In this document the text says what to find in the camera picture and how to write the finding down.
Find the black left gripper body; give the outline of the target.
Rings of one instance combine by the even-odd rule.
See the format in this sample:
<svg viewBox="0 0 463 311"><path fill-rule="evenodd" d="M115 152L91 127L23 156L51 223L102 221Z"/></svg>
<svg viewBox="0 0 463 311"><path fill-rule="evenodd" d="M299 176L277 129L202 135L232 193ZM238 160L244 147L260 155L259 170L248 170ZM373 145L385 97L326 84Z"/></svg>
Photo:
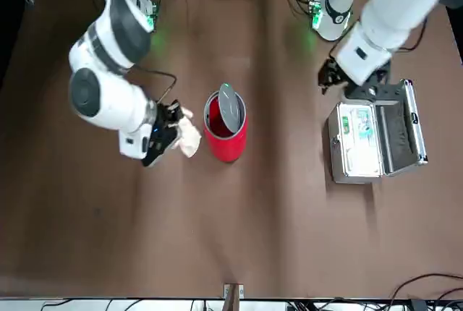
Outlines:
<svg viewBox="0 0 463 311"><path fill-rule="evenodd" d="M351 80L345 86L345 98L391 98L390 64L374 70L362 85L356 85Z"/></svg>

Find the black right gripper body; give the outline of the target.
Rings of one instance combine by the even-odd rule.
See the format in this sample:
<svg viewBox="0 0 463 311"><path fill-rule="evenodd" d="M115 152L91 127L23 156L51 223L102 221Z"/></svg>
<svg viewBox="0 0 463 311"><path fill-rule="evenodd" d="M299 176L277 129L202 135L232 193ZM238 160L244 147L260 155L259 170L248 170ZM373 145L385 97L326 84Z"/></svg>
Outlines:
<svg viewBox="0 0 463 311"><path fill-rule="evenodd" d="M177 125L168 129L159 128L159 114L168 114L166 104L157 105L156 120L150 128L149 137L143 138L143 151L146 152L145 157L142 159L144 167L151 167L158 162L167 148L173 146L174 142L178 140L179 132Z"/></svg>

